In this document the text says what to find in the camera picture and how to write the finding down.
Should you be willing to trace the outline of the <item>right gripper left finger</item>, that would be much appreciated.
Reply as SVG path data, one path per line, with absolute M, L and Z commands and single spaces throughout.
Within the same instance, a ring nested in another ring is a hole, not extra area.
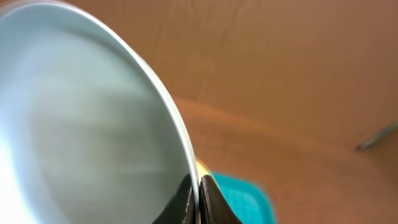
M 195 199 L 192 180 L 187 174 L 178 185 L 174 195 L 152 224 L 196 223 Z

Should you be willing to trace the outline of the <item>light blue plate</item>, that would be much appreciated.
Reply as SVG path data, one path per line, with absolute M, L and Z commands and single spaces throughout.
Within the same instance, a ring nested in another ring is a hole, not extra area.
M 190 137 L 153 69 L 60 1 L 1 5 L 1 222 L 152 223 L 190 174 Z

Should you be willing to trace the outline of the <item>yellow-green plate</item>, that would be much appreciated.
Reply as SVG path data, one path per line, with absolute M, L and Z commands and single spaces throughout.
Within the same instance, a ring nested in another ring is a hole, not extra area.
M 196 164 L 197 164 L 198 180 L 202 180 L 202 178 L 206 175 L 211 176 L 209 168 L 205 165 L 203 161 L 197 159 Z

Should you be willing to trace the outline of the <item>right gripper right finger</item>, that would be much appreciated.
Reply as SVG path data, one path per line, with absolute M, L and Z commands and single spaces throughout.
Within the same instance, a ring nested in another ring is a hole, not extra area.
M 243 224 L 210 175 L 201 178 L 199 201 L 201 224 Z

